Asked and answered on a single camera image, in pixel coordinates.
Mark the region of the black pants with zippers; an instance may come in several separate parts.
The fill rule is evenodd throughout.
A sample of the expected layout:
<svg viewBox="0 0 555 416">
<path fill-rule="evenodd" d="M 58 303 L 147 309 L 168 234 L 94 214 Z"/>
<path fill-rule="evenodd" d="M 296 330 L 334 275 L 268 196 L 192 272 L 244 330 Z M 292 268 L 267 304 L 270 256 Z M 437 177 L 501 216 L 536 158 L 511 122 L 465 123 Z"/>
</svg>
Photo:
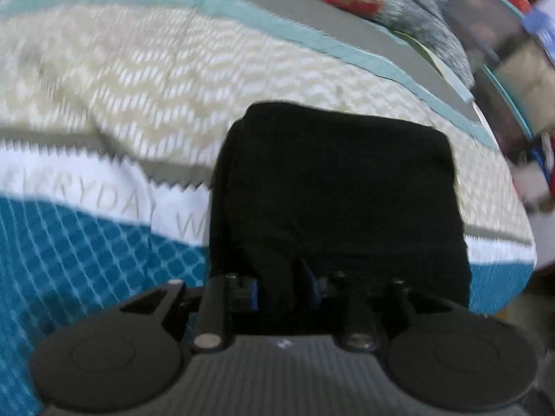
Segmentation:
<svg viewBox="0 0 555 416">
<path fill-rule="evenodd" d="M 263 295 L 336 271 L 397 278 L 462 306 L 471 271 L 452 149 L 417 123 L 259 102 L 214 167 L 211 275 Z"/>
</svg>

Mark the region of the light green yellow cloth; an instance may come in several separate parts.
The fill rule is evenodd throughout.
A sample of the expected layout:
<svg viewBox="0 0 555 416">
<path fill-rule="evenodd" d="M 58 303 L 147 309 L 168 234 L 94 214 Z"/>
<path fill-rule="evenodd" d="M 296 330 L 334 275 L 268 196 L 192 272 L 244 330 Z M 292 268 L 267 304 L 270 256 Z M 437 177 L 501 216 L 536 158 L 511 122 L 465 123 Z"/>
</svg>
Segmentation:
<svg viewBox="0 0 555 416">
<path fill-rule="evenodd" d="M 432 51 L 421 44 L 419 41 L 414 40 L 407 34 L 392 30 L 391 34 L 404 41 L 411 46 L 422 58 L 424 58 L 440 75 L 441 77 L 453 88 L 453 90 L 463 99 L 466 103 L 472 103 L 474 97 L 470 90 L 463 84 L 463 82 L 455 75 L 455 73 Z"/>
</svg>

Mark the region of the clear storage bin teal lid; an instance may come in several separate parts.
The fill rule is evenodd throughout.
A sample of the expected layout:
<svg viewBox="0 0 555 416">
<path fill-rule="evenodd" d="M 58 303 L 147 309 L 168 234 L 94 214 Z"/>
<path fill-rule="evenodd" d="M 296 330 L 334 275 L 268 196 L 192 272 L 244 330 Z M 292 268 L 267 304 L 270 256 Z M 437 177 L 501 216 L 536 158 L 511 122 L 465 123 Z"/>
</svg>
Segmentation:
<svg viewBox="0 0 555 416">
<path fill-rule="evenodd" d="M 469 57 L 471 93 L 499 148 L 507 154 L 523 147 L 531 129 L 495 69 L 527 39 L 524 14 L 508 0 L 447 0 L 442 12 Z"/>
</svg>

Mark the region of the patterned bedspread with text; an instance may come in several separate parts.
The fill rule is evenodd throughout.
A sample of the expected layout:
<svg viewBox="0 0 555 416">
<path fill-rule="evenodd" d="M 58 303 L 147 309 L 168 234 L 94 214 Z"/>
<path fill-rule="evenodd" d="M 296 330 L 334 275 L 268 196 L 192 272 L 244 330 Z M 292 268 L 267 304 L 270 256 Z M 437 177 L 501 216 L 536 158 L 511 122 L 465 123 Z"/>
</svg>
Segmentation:
<svg viewBox="0 0 555 416">
<path fill-rule="evenodd" d="M 259 102 L 417 123 L 451 145 L 469 305 L 363 282 L 377 350 L 303 334 L 300 286 L 192 351 L 214 167 Z M 508 164 L 411 46 L 318 0 L 1 0 L 5 415 L 529 415 L 496 319 L 537 260 Z"/>
</svg>

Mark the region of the blue printed bag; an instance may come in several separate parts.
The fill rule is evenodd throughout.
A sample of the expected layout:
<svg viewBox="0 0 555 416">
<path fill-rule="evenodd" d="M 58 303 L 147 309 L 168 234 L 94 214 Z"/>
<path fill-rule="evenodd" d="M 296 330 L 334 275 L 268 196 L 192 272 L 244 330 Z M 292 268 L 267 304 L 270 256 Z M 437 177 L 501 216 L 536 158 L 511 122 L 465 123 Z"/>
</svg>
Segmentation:
<svg viewBox="0 0 555 416">
<path fill-rule="evenodd" d="M 528 33 L 538 39 L 551 59 L 554 59 L 554 0 L 538 0 L 525 16 L 523 26 Z"/>
</svg>

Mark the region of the cardboard box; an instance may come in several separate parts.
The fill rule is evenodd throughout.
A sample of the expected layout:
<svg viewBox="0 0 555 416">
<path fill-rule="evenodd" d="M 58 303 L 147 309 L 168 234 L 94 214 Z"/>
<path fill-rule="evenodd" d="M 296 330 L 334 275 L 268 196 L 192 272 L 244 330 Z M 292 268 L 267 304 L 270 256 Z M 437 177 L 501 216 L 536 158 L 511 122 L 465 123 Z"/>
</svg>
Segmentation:
<svg viewBox="0 0 555 416">
<path fill-rule="evenodd" d="M 554 127 L 554 63 L 539 41 L 523 43 L 494 74 L 533 135 Z"/>
</svg>

